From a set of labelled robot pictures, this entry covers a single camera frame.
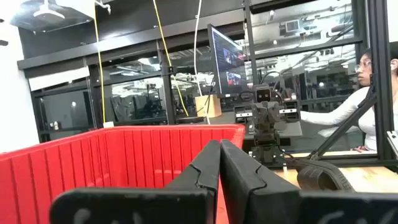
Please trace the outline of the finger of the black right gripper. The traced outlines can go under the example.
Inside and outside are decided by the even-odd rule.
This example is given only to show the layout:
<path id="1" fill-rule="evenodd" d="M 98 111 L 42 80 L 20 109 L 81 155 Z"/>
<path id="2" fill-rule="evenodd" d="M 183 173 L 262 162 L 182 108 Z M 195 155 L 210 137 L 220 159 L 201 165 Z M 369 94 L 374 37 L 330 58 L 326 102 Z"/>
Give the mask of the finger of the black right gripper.
<path id="1" fill-rule="evenodd" d="M 267 109 L 261 103 L 252 105 L 252 121 L 256 129 L 264 129 L 266 125 Z"/>
<path id="2" fill-rule="evenodd" d="M 271 128 L 275 128 L 275 124 L 280 121 L 278 102 L 267 102 L 267 122 Z"/>

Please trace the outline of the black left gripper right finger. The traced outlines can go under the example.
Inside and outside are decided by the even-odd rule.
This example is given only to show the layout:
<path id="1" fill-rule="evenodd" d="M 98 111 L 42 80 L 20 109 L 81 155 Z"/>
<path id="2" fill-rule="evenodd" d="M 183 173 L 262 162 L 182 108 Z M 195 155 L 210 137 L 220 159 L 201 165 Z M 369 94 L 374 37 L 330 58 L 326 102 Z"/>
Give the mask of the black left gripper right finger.
<path id="1" fill-rule="evenodd" d="M 231 224 L 398 224 L 398 194 L 301 190 L 229 140 L 220 175 Z"/>

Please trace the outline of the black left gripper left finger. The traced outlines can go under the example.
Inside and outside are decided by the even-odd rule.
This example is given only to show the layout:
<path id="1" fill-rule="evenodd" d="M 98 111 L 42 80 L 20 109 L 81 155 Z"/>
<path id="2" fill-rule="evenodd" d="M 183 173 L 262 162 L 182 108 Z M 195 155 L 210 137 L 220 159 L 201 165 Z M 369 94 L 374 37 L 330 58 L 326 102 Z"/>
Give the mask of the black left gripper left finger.
<path id="1" fill-rule="evenodd" d="M 51 224 L 215 224 L 220 143 L 210 141 L 171 183 L 153 188 L 78 188 L 57 197 Z"/>

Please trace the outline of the black slide sandal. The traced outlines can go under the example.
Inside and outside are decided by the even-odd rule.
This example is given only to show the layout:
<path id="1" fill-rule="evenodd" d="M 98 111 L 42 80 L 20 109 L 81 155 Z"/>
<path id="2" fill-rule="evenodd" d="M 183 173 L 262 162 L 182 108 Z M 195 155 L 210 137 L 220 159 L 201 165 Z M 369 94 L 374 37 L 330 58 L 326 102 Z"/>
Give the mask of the black slide sandal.
<path id="1" fill-rule="evenodd" d="M 296 161 L 295 168 L 301 189 L 355 191 L 342 171 L 328 162 L 302 159 Z"/>

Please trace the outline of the red plastic bin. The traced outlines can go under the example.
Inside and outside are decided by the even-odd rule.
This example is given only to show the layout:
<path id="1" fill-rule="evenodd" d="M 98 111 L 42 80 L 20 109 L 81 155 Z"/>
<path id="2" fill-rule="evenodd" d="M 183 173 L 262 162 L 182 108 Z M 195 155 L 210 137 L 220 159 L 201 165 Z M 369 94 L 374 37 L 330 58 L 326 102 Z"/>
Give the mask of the red plastic bin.
<path id="1" fill-rule="evenodd" d="M 240 124 L 119 126 L 0 154 L 0 224 L 49 224 L 78 187 L 162 188 L 211 140 L 243 145 Z"/>

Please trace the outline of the person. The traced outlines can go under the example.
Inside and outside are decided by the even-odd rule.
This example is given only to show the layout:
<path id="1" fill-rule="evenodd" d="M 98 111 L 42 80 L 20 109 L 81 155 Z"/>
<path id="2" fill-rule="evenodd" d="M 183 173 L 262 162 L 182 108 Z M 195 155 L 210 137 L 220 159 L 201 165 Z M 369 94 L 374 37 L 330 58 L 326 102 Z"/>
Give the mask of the person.
<path id="1" fill-rule="evenodd" d="M 337 109 L 329 113 L 311 113 L 301 111 L 301 120 L 307 123 L 320 125 L 336 125 L 346 120 L 354 113 L 360 102 L 365 99 L 371 84 L 371 49 L 367 49 L 360 58 L 355 68 L 358 75 L 359 84 L 362 86 L 359 90 L 352 93 Z M 394 129 L 398 131 L 398 58 L 391 60 L 391 83 L 392 83 L 392 102 L 394 115 Z M 358 152 L 376 151 L 376 125 L 374 108 L 369 109 L 358 120 L 359 129 L 365 133 L 365 140 L 362 146 L 354 148 Z"/>

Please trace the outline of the cardboard box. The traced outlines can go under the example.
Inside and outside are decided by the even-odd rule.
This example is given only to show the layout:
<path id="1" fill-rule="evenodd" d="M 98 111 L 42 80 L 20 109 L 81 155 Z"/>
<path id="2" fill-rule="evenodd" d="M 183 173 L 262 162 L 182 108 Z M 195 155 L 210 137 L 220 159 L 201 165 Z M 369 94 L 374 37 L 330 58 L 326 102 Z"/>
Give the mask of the cardboard box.
<path id="1" fill-rule="evenodd" d="M 215 118 L 221 116 L 221 103 L 217 95 L 196 96 L 195 106 L 197 116 Z"/>

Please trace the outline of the computer monitor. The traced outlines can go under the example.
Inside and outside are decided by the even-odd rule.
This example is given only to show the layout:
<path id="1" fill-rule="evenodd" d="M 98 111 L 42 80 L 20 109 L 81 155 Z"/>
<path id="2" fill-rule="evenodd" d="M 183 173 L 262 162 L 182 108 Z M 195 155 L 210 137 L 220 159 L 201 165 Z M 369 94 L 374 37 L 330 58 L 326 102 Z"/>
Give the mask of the computer monitor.
<path id="1" fill-rule="evenodd" d="M 211 24 L 208 24 L 208 38 L 216 94 L 225 98 L 238 96 L 248 90 L 244 61 L 246 55 L 242 46 Z"/>

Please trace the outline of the white ceiling fixture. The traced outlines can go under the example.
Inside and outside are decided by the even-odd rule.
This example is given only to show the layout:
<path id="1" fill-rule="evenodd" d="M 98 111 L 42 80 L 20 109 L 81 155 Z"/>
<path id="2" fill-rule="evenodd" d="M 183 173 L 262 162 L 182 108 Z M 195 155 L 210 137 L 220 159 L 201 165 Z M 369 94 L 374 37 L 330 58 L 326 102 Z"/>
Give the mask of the white ceiling fixture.
<path id="1" fill-rule="evenodd" d="M 34 12 L 33 16 L 37 19 L 43 21 L 62 21 L 64 20 L 65 16 L 61 13 L 50 9 L 49 7 L 49 0 L 43 0 L 43 4 L 39 7 L 39 10 Z"/>

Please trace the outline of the black aluminium rig frame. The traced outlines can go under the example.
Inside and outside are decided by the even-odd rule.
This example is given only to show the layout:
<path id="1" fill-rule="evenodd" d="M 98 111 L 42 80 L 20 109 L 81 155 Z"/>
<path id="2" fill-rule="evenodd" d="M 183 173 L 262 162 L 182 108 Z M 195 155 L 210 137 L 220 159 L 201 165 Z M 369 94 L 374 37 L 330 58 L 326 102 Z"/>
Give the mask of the black aluminium rig frame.
<path id="1" fill-rule="evenodd" d="M 372 106 L 375 107 L 377 166 L 398 173 L 398 156 L 389 144 L 389 131 L 394 130 L 391 52 L 387 21 L 387 0 L 368 0 L 370 47 L 372 52 L 371 87 L 363 104 L 315 151 L 309 159 L 320 159 Z"/>

